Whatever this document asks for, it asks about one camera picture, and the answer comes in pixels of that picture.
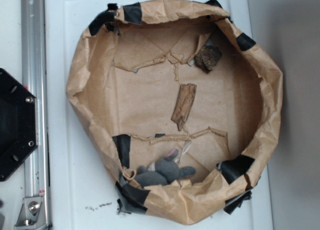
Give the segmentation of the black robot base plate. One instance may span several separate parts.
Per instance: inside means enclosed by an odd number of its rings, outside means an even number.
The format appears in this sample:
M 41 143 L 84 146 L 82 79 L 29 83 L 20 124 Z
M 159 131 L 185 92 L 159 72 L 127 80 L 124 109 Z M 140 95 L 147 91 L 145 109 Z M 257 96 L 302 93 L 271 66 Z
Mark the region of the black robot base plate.
M 0 181 L 7 181 L 38 146 L 37 98 L 0 70 Z

